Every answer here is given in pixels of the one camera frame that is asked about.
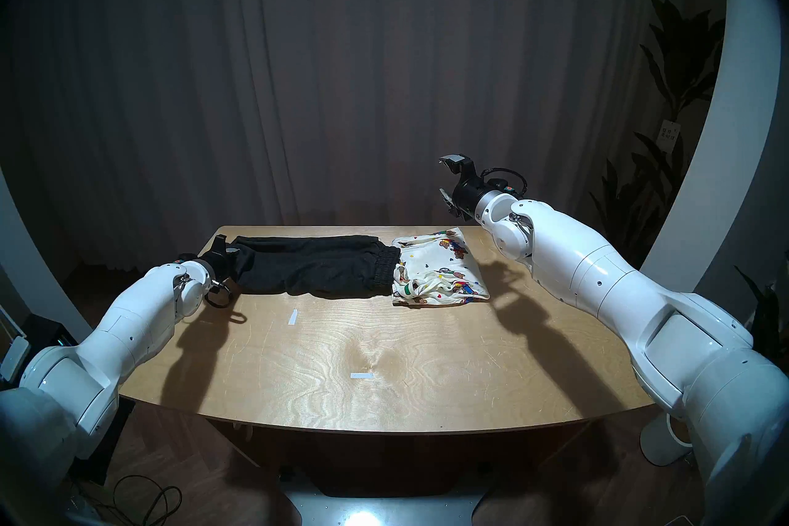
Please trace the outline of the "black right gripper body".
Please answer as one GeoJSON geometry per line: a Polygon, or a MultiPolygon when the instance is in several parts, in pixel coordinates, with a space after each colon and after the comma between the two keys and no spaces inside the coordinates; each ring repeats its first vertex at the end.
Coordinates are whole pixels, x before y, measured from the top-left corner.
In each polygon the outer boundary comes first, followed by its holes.
{"type": "Polygon", "coordinates": [[[476,210],[480,204],[489,201],[501,194],[501,190],[485,181],[485,177],[494,173],[496,168],[476,173],[473,164],[452,164],[451,172],[459,175],[458,183],[451,194],[451,214],[465,221],[476,219],[476,210]]]}

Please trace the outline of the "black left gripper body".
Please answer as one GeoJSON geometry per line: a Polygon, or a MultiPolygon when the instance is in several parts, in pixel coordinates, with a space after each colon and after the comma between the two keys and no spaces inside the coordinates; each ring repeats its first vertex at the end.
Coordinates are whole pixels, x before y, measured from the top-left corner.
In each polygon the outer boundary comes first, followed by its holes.
{"type": "Polygon", "coordinates": [[[229,244],[227,236],[218,234],[214,237],[209,249],[197,256],[197,261],[209,270],[213,281],[221,284],[230,282],[239,286],[241,271],[245,265],[245,249],[237,244],[229,244]],[[226,246],[235,246],[243,250],[243,255],[238,258],[229,258],[225,255],[226,246]]]}

